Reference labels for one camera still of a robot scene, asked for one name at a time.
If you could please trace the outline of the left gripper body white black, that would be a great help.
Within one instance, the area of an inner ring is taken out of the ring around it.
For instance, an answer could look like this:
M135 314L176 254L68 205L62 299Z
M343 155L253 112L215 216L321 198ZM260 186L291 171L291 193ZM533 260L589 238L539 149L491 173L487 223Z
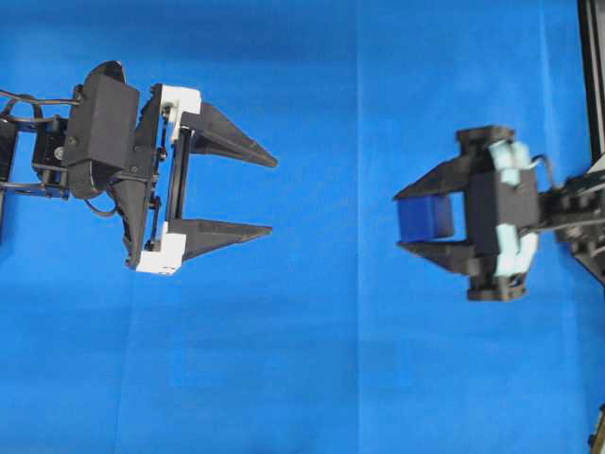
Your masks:
M178 143L181 117L197 114L197 89L155 84L142 108L123 173L123 243L126 266L137 272L172 275L182 265L185 235L171 233L163 219L163 161Z

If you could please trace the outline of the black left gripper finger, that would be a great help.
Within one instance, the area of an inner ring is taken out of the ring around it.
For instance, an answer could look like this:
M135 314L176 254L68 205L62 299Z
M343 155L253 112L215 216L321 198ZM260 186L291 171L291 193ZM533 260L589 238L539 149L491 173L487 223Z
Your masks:
M168 232L186 236L182 256L182 260L186 261L236 243L270 235L272 228L209 219L175 218L168 222Z
M213 104L202 102L199 113L184 112L181 125L193 131L190 151L276 167L278 161L248 137Z

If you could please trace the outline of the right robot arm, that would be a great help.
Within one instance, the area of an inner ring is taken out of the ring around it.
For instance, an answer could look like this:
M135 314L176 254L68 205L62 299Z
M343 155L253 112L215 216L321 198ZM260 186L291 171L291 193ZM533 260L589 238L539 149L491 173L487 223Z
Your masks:
M598 281L604 279L604 172L538 188L536 167L514 131L486 126L457 133L459 157L394 196L399 247L469 279L467 297L510 301L526 278L542 232L554 232Z

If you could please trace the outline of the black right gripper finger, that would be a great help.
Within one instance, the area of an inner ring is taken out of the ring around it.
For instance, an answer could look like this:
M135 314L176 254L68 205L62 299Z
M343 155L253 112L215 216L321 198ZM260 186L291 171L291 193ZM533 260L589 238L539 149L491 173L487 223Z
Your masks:
M469 240L399 241L397 245L449 272L477 274L475 245Z
M442 162L415 183L399 191L393 199L398 201L459 192L469 182L471 162L470 156L459 156L453 160Z

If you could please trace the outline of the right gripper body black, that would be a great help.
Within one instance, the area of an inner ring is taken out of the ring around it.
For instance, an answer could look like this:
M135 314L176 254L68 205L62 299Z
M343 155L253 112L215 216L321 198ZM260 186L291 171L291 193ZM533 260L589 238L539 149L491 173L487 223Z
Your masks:
M460 154L470 159L464 188L467 239L478 275L469 278L471 301L511 301L526 292L539 236L535 164L514 130L487 126L456 133Z

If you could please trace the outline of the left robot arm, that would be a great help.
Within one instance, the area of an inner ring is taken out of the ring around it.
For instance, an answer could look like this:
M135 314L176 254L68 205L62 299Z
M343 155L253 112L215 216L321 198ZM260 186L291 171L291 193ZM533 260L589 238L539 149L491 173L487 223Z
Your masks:
M43 105L9 96L1 112L2 194L86 203L108 196L129 269L170 275L199 255L270 234L184 214L193 155L277 164L199 91L158 84L141 103L127 84L96 76L76 87L68 115L46 115Z

